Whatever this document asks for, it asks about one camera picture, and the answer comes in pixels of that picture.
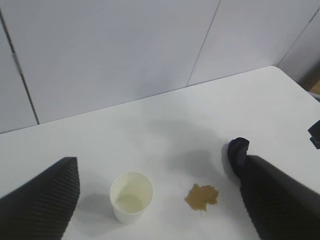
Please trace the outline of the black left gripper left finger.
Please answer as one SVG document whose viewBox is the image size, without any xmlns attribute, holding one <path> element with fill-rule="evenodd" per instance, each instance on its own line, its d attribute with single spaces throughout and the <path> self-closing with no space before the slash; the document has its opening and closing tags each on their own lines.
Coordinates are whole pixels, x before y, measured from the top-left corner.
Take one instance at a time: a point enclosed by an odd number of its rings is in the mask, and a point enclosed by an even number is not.
<svg viewBox="0 0 320 240">
<path fill-rule="evenodd" d="M 64 157 L 0 199 L 2 240 L 60 240 L 80 196 L 76 157 Z"/>
</svg>

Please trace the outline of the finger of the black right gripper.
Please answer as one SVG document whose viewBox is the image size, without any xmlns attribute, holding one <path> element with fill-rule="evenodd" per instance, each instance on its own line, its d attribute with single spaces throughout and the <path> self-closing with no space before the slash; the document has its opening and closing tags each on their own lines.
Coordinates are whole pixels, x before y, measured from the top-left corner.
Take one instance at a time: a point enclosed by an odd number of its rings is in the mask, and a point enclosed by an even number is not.
<svg viewBox="0 0 320 240">
<path fill-rule="evenodd" d="M 320 149 L 320 120 L 317 121 L 314 125 L 312 125 L 308 132 L 310 134 L 310 141 L 314 145 L 314 147 L 319 150 Z"/>
</svg>

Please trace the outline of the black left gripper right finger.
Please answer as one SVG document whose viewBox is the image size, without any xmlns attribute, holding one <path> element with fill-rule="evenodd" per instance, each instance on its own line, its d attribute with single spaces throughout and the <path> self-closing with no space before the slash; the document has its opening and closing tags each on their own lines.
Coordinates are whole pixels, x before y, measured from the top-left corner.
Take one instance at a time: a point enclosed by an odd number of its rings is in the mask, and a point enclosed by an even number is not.
<svg viewBox="0 0 320 240">
<path fill-rule="evenodd" d="M 263 158 L 248 155 L 240 192 L 262 240 L 318 240 L 320 195 Z"/>
</svg>

